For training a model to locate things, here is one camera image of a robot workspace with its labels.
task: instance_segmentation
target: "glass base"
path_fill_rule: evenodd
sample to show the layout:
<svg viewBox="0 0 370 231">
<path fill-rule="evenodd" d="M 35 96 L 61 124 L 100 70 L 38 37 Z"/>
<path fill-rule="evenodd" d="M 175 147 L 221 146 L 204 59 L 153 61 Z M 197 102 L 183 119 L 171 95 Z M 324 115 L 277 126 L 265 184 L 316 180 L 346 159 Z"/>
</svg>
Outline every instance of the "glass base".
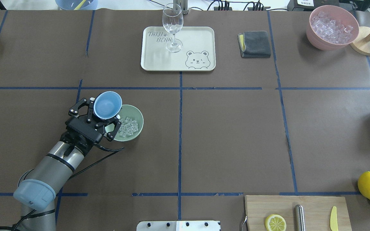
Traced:
<svg viewBox="0 0 370 231">
<path fill-rule="evenodd" d="M 179 52 L 182 49 L 182 42 L 179 39 L 175 39 L 175 43 L 173 43 L 173 40 L 168 41 L 166 43 L 166 49 L 172 53 Z"/>
</svg>

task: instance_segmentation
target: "green bowl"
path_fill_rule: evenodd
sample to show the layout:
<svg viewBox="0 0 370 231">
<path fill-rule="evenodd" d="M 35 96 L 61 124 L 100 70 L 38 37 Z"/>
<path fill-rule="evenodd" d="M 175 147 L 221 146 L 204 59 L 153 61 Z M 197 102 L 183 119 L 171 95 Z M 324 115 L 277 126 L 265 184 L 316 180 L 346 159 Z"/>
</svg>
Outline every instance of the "green bowl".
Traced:
<svg viewBox="0 0 370 231">
<path fill-rule="evenodd" d="M 138 131 L 134 132 L 134 134 L 132 134 L 131 136 L 125 136 L 125 137 L 121 136 L 118 131 L 116 133 L 114 140 L 125 142 L 125 141 L 131 141 L 135 139 L 142 132 L 142 128 L 144 127 L 144 116 L 142 115 L 141 111 L 132 105 L 123 104 L 118 115 L 121 117 L 121 121 L 125 120 L 126 117 L 129 117 L 132 120 L 136 120 L 138 122 Z M 114 127 L 115 126 L 113 124 L 110 124 L 105 127 L 105 131 L 107 133 L 110 131 L 113 131 Z"/>
</svg>

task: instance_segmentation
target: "ice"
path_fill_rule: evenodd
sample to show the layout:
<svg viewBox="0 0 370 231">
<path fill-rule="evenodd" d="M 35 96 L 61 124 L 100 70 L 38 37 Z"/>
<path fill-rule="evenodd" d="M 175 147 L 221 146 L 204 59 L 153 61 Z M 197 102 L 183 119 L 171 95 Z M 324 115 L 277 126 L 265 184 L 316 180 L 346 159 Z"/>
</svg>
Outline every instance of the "ice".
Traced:
<svg viewBox="0 0 370 231">
<path fill-rule="evenodd" d="M 136 120 L 132 120 L 129 117 L 126 117 L 125 120 L 121 120 L 122 124 L 119 128 L 118 132 L 119 135 L 122 137 L 132 136 L 134 132 L 138 131 L 138 122 Z"/>
<path fill-rule="evenodd" d="M 320 11 L 311 19 L 311 25 L 315 33 L 323 40 L 335 44 L 346 44 L 352 38 L 352 26 L 344 26 L 340 21 L 332 19 L 329 14 Z"/>
</svg>

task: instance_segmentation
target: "white bracket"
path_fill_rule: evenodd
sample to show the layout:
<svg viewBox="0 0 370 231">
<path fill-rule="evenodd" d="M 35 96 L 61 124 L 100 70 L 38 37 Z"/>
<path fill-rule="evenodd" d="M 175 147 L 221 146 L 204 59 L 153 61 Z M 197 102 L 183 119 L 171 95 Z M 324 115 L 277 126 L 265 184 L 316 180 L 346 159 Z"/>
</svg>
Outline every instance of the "white bracket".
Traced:
<svg viewBox="0 0 370 231">
<path fill-rule="evenodd" d="M 139 222 L 137 231 L 221 231 L 220 221 Z"/>
</svg>

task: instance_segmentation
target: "blue cup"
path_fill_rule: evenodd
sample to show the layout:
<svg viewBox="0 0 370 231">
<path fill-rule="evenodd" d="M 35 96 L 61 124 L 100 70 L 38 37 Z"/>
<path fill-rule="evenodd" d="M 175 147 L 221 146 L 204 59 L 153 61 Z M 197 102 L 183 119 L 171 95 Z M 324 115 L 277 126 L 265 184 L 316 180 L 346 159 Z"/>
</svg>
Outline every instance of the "blue cup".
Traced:
<svg viewBox="0 0 370 231">
<path fill-rule="evenodd" d="M 116 116 L 121 110 L 122 98 L 113 91 L 104 92 L 95 99 L 94 114 L 101 120 Z"/>
<path fill-rule="evenodd" d="M 55 2 L 61 9 L 73 10 L 82 0 L 55 0 Z M 98 0 L 86 0 L 80 10 L 96 10 L 97 6 Z"/>
</svg>

